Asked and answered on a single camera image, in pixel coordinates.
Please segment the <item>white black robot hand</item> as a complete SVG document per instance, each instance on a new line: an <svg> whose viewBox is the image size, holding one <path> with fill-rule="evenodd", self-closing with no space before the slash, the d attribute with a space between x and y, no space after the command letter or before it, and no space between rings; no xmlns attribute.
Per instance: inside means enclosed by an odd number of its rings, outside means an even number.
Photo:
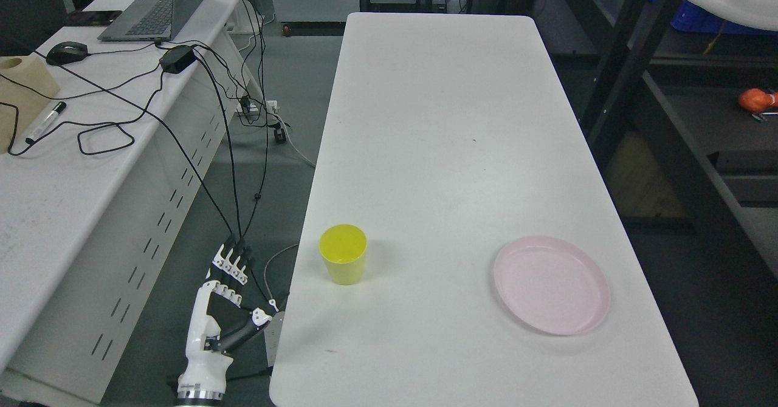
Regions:
<svg viewBox="0 0 778 407"><path fill-rule="evenodd" d="M187 330L187 366L177 379L176 406L220 406L233 353L280 316L273 298L263 307L244 307L243 288L256 259L234 234L219 246L198 288Z"/></svg>

